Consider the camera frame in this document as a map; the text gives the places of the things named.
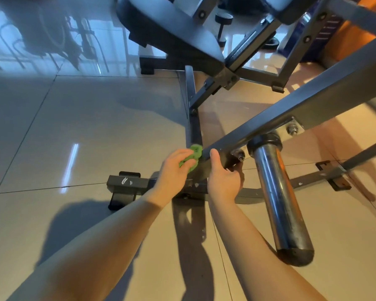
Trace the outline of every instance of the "green sponge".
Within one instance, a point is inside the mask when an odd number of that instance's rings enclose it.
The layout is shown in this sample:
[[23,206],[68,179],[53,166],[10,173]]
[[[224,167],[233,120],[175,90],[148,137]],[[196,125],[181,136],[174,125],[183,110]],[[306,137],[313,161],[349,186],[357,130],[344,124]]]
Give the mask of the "green sponge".
[[196,166],[198,165],[198,159],[202,156],[202,146],[200,144],[193,144],[192,146],[190,146],[190,149],[194,152],[193,154],[191,154],[190,156],[188,156],[186,159],[184,159],[183,161],[180,161],[180,167],[188,160],[190,160],[191,158],[193,158],[194,160],[196,160],[196,164],[193,165],[190,169],[189,169],[189,172],[191,172],[192,170],[194,170],[196,168]]

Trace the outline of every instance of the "person's left hand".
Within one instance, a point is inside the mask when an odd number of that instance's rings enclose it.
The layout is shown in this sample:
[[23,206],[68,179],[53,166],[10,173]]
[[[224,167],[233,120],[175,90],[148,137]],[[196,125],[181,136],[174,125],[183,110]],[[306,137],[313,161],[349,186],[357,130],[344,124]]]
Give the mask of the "person's left hand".
[[160,197],[171,201],[185,185],[189,169],[195,165],[193,158],[186,161],[181,167],[180,162],[193,154],[191,149],[179,149],[172,152],[163,162],[154,192]]

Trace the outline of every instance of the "hand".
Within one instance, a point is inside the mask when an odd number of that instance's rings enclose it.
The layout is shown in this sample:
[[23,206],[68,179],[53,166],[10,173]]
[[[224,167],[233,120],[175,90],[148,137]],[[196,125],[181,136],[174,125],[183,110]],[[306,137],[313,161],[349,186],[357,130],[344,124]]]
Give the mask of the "hand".
[[220,155],[216,149],[211,150],[212,171],[208,180],[208,193],[212,201],[234,202],[244,185],[243,163],[239,162],[232,169],[225,170],[221,165]]
[[192,158],[186,161],[181,167],[179,164],[193,153],[191,149],[179,149],[171,153],[161,165],[154,192],[166,199],[167,203],[184,187],[188,171],[195,165],[196,160]]

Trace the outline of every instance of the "forearm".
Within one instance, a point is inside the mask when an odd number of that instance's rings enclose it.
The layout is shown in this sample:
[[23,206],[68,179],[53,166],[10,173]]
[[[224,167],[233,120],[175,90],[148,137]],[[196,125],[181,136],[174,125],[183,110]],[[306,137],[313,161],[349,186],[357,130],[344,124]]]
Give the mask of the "forearm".
[[166,202],[149,191],[82,233],[40,265],[10,300],[103,300]]
[[233,200],[210,200],[209,206],[248,301],[326,300],[291,266],[271,252]]

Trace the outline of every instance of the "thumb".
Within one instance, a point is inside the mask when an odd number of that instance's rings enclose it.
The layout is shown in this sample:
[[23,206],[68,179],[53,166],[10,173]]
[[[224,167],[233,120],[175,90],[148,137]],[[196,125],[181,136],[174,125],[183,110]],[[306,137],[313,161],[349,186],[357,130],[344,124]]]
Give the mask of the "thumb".
[[187,160],[182,166],[181,166],[181,169],[186,173],[188,174],[189,172],[189,169],[191,169],[191,167],[195,166],[195,164],[197,163],[197,161],[193,158]]
[[224,170],[220,161],[220,154],[216,149],[211,149],[211,164],[212,170]]

